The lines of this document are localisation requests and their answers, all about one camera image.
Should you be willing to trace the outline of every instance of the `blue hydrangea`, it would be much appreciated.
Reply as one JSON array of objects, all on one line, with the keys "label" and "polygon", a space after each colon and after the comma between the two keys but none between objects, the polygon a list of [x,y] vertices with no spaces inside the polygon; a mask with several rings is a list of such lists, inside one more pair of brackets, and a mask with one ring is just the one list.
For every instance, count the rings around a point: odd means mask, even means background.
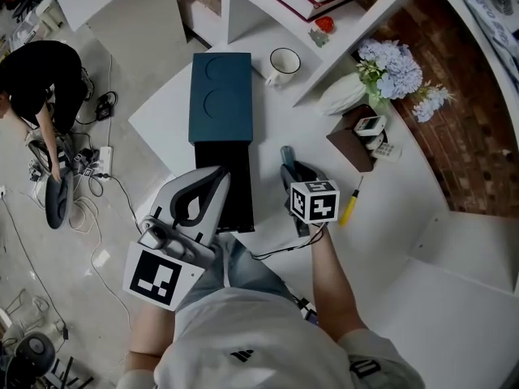
[{"label": "blue hydrangea", "polygon": [[392,98],[395,92],[395,83],[392,81],[389,73],[386,72],[378,81],[376,87],[380,90],[380,95],[383,98]]},{"label": "blue hydrangea", "polygon": [[430,87],[427,90],[426,97],[413,108],[413,114],[418,122],[427,122],[440,109],[445,101],[452,98],[446,88]]},{"label": "blue hydrangea", "polygon": [[365,39],[358,48],[358,55],[364,60],[375,62],[384,71],[376,83],[380,91],[384,90],[381,94],[384,98],[404,98],[422,85],[422,70],[407,45],[399,45],[398,41]]}]

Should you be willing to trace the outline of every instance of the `black and white marker cube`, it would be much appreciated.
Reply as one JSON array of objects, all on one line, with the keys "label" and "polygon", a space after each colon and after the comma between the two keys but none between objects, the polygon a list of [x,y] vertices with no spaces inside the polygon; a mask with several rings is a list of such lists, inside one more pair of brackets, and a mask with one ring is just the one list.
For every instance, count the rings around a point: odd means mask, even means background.
[{"label": "black and white marker cube", "polygon": [[131,242],[122,288],[167,310],[174,311],[204,269]]},{"label": "black and white marker cube", "polygon": [[290,210],[306,224],[338,219],[341,192],[333,180],[292,183]]}]

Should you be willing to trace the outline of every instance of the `flower bouquet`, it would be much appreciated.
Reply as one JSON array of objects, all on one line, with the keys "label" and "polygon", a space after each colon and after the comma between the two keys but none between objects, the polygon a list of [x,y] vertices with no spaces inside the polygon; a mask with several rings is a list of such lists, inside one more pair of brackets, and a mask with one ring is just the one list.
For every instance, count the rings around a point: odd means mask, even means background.
[{"label": "flower bouquet", "polygon": [[366,85],[371,104],[415,94],[419,103],[414,106],[413,114],[419,122],[426,122],[446,100],[453,99],[440,85],[431,86],[431,82],[422,85],[422,69],[407,45],[366,39],[358,48],[358,56],[359,79]]}]

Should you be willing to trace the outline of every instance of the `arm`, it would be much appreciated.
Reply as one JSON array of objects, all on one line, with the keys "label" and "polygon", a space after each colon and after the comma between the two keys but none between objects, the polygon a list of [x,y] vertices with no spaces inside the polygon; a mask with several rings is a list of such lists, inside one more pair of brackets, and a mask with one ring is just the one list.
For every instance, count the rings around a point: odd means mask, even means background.
[{"label": "arm", "polygon": [[[310,235],[317,228],[310,225]],[[315,308],[319,326],[338,341],[346,333],[367,328],[357,312],[350,282],[342,270],[332,239],[326,228],[322,239],[311,246]]]},{"label": "arm", "polygon": [[175,313],[144,303],[131,333],[127,372],[157,367],[166,349],[173,343]]},{"label": "arm", "polygon": [[24,139],[26,139],[27,134],[32,131],[32,128],[22,118],[16,115],[11,108],[7,110],[6,117],[14,124],[16,128],[18,128],[20,134],[24,137]]},{"label": "arm", "polygon": [[54,125],[50,119],[49,110],[44,103],[40,112],[36,115],[36,120],[40,124],[41,135],[45,141],[45,145],[49,150],[50,161],[52,163],[52,175],[56,181],[60,181],[58,148],[56,147],[56,134],[54,133]]}]

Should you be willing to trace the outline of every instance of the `white coffee mug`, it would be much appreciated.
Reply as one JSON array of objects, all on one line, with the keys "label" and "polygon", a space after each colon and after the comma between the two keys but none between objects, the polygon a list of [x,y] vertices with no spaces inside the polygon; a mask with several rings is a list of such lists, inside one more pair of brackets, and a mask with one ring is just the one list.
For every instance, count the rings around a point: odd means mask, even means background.
[{"label": "white coffee mug", "polygon": [[301,59],[292,49],[279,48],[270,54],[270,64],[273,71],[267,78],[265,85],[284,85],[299,71]]}]

